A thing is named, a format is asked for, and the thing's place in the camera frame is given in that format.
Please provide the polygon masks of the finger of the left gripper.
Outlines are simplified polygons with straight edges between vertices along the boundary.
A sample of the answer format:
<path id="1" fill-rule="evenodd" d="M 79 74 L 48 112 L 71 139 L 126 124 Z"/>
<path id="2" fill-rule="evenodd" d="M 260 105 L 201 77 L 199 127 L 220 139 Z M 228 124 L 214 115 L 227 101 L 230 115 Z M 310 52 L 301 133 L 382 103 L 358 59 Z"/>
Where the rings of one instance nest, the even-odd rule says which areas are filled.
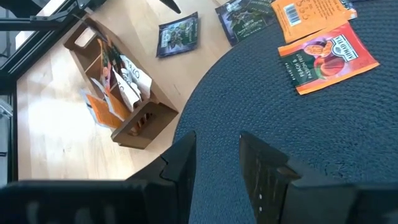
<path id="1" fill-rule="evenodd" d="M 166 5 L 169 9 L 176 12 L 177 14 L 181 13 L 181 10 L 179 9 L 174 0 L 159 0 L 159 1 L 162 2 L 164 5 Z"/>

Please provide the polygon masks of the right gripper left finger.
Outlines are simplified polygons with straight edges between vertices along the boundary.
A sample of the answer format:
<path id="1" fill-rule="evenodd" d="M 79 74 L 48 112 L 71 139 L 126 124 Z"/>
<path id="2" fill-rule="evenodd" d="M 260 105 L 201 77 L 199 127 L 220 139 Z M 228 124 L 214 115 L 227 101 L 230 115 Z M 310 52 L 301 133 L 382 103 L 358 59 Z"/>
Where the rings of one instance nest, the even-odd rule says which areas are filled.
<path id="1" fill-rule="evenodd" d="M 24 180 L 0 189 L 0 224 L 188 224 L 196 173 L 190 131 L 126 180 Z"/>

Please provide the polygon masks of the plain orange tea packet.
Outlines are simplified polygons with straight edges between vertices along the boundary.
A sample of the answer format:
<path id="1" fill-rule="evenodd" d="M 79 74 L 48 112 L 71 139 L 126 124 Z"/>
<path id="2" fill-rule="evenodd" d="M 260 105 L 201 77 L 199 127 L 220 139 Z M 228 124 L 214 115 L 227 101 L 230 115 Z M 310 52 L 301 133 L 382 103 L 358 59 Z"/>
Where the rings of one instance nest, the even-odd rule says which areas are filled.
<path id="1" fill-rule="evenodd" d="M 339 0 L 275 0 L 271 6 L 287 43 L 318 32 L 337 20 L 358 16 L 356 10 L 346 10 Z"/>

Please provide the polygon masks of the dark round woven mat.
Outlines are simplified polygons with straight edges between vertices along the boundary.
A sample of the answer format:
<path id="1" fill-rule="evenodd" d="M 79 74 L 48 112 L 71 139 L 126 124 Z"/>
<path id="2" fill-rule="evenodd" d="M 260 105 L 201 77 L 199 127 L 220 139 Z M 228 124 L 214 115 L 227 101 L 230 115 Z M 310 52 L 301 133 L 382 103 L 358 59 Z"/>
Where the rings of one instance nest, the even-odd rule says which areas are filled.
<path id="1" fill-rule="evenodd" d="M 273 24 L 221 57 L 188 99 L 175 132 L 197 134 L 189 224 L 254 224 L 239 166 L 248 131 L 324 175 L 398 182 L 398 0 L 353 0 L 351 26 L 379 62 L 362 74 L 299 95 Z"/>

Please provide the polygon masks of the red peach tea packet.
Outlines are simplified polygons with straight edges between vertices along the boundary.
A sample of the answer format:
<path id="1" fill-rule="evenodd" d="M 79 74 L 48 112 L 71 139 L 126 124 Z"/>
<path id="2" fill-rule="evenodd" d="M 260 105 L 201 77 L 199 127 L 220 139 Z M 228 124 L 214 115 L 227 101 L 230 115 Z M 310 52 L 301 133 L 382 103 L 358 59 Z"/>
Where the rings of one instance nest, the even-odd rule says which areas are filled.
<path id="1" fill-rule="evenodd" d="M 111 89 L 111 58 L 109 56 L 109 45 L 100 38 L 97 38 L 97 42 L 100 46 L 101 55 L 101 76 L 100 82 L 106 91 Z"/>
<path id="2" fill-rule="evenodd" d="M 299 95 L 321 90 L 379 66 L 348 21 L 278 48 Z"/>

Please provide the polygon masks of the wooden tea organiser box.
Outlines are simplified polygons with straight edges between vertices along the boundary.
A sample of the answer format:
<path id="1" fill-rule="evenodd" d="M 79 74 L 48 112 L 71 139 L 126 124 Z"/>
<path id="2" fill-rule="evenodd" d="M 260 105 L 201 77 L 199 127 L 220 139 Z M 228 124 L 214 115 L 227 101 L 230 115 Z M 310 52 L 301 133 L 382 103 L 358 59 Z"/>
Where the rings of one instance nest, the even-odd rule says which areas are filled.
<path id="1" fill-rule="evenodd" d="M 121 55 L 128 57 L 136 67 L 150 75 L 116 34 L 90 17 L 80 19 L 78 27 L 68 36 L 64 46 L 71 52 L 80 69 L 87 85 L 85 90 L 108 104 L 106 90 L 100 82 L 101 55 L 97 38 L 103 39 L 107 44 L 114 44 Z M 140 91 L 129 78 L 126 68 L 118 70 L 113 63 L 112 67 L 133 89 Z M 108 128 L 112 132 L 111 139 L 120 146 L 145 149 L 178 114 L 177 109 L 153 79 L 150 98 L 145 98 L 142 93 L 140 97 L 141 101 L 134 105 L 131 115 L 124 121 L 120 119 L 120 127 Z"/>

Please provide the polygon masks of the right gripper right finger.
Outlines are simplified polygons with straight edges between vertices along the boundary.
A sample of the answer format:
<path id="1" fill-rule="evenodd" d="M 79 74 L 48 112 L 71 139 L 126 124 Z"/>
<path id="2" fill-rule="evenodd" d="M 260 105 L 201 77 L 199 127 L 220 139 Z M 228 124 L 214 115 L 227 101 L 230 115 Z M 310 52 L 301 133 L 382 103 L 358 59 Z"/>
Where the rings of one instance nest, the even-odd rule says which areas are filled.
<path id="1" fill-rule="evenodd" d="M 257 224 L 398 224 L 398 182 L 344 183 L 247 131 L 239 163 Z"/>

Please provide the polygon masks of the dark green tea packet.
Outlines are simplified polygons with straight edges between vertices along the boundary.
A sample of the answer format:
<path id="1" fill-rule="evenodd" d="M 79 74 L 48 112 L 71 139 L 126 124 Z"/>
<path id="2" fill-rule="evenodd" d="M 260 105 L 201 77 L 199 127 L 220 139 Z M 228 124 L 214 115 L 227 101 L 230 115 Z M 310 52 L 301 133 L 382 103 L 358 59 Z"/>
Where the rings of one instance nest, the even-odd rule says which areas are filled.
<path id="1" fill-rule="evenodd" d="M 232 47 L 276 21 L 274 1 L 229 0 L 215 9 Z"/>
<path id="2" fill-rule="evenodd" d="M 195 50 L 198 45 L 198 13 L 159 25 L 157 58 L 169 57 Z"/>
<path id="3" fill-rule="evenodd" d="M 356 9 L 354 8 L 353 3 L 351 0 L 339 0 L 340 3 L 344 6 L 344 8 L 348 11 L 354 12 Z"/>
<path id="4" fill-rule="evenodd" d="M 113 65 L 118 69 L 121 70 L 122 68 L 126 68 L 122 58 L 121 52 L 114 44 L 108 44 L 109 49 L 109 57 L 113 63 Z"/>

